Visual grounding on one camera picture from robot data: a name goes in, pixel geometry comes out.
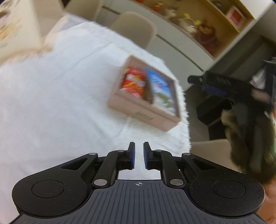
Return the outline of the wooden display shelf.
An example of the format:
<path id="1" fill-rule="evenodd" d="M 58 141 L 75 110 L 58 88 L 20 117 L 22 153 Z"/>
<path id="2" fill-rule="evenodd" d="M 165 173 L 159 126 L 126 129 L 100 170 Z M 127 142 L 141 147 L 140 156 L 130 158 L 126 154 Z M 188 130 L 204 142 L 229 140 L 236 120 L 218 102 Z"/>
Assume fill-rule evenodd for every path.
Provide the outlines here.
<path id="1" fill-rule="evenodd" d="M 213 59 L 254 20 L 241 1 L 137 1 L 193 39 Z"/>

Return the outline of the blue seaweed snack packet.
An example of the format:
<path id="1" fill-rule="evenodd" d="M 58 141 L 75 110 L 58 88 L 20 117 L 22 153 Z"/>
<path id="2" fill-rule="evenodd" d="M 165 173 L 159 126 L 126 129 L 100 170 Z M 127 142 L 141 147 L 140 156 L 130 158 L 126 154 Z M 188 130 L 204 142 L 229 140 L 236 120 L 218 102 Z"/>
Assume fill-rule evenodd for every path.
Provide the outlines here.
<path id="1" fill-rule="evenodd" d="M 166 80 L 161 74 L 150 68 L 145 68 L 145 72 L 147 73 L 149 86 L 152 91 L 153 106 L 172 116 L 175 116 L 175 102 Z"/>

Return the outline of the pink cardboard box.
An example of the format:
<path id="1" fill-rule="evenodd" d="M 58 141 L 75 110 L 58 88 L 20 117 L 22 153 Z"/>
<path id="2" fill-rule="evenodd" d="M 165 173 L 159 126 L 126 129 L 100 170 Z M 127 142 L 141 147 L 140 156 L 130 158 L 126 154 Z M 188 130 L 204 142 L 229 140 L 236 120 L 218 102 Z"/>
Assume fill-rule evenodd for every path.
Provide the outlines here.
<path id="1" fill-rule="evenodd" d="M 130 65 L 134 65 L 144 72 L 145 68 L 150 68 L 163 76 L 163 78 L 168 83 L 169 89 L 173 95 L 176 109 L 175 116 L 172 116 L 153 106 L 153 96 L 149 86 L 148 77 L 142 98 L 137 98 L 127 91 L 121 90 L 121 85 L 123 83 L 125 73 Z M 176 81 L 133 55 L 128 57 L 128 59 L 122 66 L 119 72 L 119 76 L 113 86 L 113 90 L 108 100 L 108 105 L 109 107 L 117 111 L 132 116 L 140 121 L 143 121 L 153 127 L 166 132 L 174 128 L 181 120 L 181 111 L 179 106 L 179 97 L 177 95 Z"/>

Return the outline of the white fluffy tablecloth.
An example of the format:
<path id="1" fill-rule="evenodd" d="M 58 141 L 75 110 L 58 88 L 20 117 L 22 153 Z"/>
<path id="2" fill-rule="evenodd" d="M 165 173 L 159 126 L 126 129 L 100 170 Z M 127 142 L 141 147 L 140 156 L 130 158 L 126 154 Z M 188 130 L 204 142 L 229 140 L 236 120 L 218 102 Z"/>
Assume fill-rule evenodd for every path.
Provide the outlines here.
<path id="1" fill-rule="evenodd" d="M 168 132 L 108 107 L 120 68 L 130 55 L 167 76 L 164 61 L 94 22 L 59 33 L 42 57 L 1 66 L 1 223 L 17 215 L 11 192 L 22 178 L 88 153 L 105 156 L 136 144 L 135 168 L 123 179 L 155 179 L 146 171 L 143 143 L 181 155 L 190 150 L 182 88 L 182 121 Z"/>

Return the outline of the red spicy snack packet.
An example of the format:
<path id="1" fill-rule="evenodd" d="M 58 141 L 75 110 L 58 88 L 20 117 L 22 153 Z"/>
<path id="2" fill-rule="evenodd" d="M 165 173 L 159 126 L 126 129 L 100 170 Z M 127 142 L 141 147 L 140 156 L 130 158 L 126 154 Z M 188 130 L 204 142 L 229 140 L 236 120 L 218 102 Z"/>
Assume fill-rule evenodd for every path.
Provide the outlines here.
<path id="1" fill-rule="evenodd" d="M 125 90 L 137 98 L 142 98 L 147 81 L 147 74 L 134 65 L 130 65 L 124 76 L 121 90 Z"/>

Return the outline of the beige dining chair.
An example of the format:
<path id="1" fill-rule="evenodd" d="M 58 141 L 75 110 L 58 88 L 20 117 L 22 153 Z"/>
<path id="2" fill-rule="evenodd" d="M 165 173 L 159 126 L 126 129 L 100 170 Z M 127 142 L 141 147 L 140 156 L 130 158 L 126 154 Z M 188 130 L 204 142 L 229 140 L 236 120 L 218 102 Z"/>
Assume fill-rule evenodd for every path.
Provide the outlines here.
<path id="1" fill-rule="evenodd" d="M 157 34 L 156 25 L 136 12 L 120 14 L 109 28 L 143 49 L 150 45 Z"/>

